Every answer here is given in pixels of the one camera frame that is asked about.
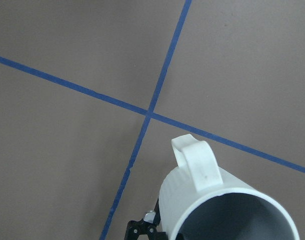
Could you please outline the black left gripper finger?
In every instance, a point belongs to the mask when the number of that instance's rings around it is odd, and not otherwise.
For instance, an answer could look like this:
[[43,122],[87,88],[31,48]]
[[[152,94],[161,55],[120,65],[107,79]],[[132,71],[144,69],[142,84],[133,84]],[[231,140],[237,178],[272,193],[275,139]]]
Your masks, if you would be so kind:
[[155,207],[154,207],[155,216],[153,219],[154,224],[160,224],[161,222],[161,215],[160,215],[160,207],[159,207],[159,198],[156,201]]

